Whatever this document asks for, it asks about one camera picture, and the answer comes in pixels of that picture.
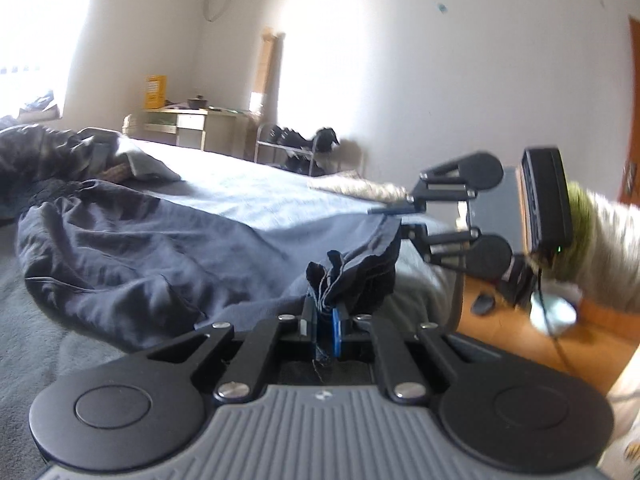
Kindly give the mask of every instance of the gray gripper base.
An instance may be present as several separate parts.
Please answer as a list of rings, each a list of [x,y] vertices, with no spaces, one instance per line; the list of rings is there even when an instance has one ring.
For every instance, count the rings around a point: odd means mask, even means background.
[[[217,410],[194,443],[164,463],[103,476],[55,465],[40,480],[532,480],[467,456],[432,417],[384,399],[375,386],[269,386],[255,402]],[[545,476],[554,479],[605,477],[587,467]]]

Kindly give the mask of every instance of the dark blue cloth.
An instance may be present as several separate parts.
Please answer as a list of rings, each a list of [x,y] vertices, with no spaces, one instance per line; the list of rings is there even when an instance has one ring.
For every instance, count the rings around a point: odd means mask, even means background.
[[[75,185],[101,178],[102,172],[120,164],[126,164],[138,180],[180,180],[180,175],[119,132],[101,128],[60,132],[41,124],[1,130],[0,220],[17,218],[37,200],[36,195],[55,194],[60,182]]]
[[[89,180],[21,215],[16,243],[41,308],[139,349],[205,322],[299,314],[309,286],[324,309],[372,312],[393,288],[399,226],[346,214],[260,231]]]

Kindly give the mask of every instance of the green fabric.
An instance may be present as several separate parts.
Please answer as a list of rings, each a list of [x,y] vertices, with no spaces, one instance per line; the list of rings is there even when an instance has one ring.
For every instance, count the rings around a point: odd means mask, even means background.
[[[593,235],[593,203],[587,193],[575,182],[567,185],[571,220],[574,224],[574,241],[570,247],[556,256],[551,275],[561,282],[573,281],[582,266]]]

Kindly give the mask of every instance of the wooden floor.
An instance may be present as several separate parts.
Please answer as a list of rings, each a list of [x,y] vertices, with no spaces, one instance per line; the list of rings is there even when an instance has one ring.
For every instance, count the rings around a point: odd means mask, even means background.
[[[458,328],[460,333],[567,371],[552,340],[533,328],[526,312],[498,300],[496,309],[488,316],[471,314],[471,304],[484,290],[491,291],[491,286],[469,278],[466,280],[462,320]],[[603,394],[616,382],[638,347],[601,328],[581,323],[563,334],[559,341],[577,375]]]

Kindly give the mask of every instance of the shoe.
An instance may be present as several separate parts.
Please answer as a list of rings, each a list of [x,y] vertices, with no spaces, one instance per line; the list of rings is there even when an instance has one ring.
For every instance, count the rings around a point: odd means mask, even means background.
[[[323,170],[320,166],[318,166],[318,164],[316,163],[316,161],[314,161],[314,165],[311,168],[311,175],[309,175],[309,169],[311,166],[311,160],[309,160],[306,157],[300,157],[300,164],[298,166],[298,170],[296,171],[296,173],[302,174],[302,175],[306,175],[306,176],[324,176],[326,175],[326,171]]]
[[[284,128],[282,134],[277,140],[277,143],[281,146],[287,146],[288,148],[296,148],[298,150],[311,150],[313,144],[310,140],[306,140],[305,137],[300,135],[295,130]]]
[[[282,169],[286,171],[290,171],[291,173],[301,173],[300,165],[303,164],[305,160],[308,162],[308,159],[306,159],[303,156],[289,155]]]
[[[283,131],[281,127],[274,126],[269,132],[269,137],[267,138],[267,142],[270,142],[271,144],[277,144],[278,140],[282,136],[282,133]]]
[[[316,132],[316,136],[311,139],[311,147],[313,148],[314,142],[316,142],[316,152],[320,153],[329,153],[334,144],[340,144],[338,137],[335,135],[335,130],[333,128],[321,128]]]

